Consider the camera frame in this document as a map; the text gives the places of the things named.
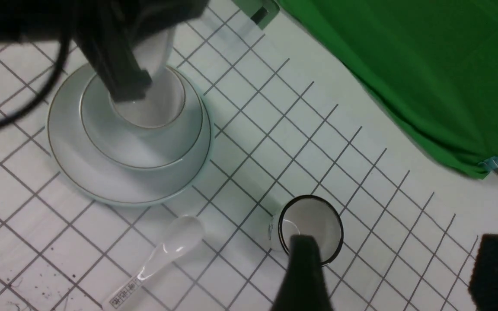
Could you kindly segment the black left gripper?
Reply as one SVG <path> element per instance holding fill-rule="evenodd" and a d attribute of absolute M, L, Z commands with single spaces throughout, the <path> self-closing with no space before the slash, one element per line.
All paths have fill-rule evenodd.
<path fill-rule="evenodd" d="M 202 15 L 207 0 L 0 0 L 0 43 L 75 41 L 113 100 L 146 96 L 149 69 L 134 48 Z"/>

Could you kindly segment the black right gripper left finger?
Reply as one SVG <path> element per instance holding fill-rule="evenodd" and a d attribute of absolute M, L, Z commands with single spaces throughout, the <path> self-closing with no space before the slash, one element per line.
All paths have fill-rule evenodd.
<path fill-rule="evenodd" d="M 272 311 L 332 311 L 316 240 L 293 235 L 289 262 Z"/>

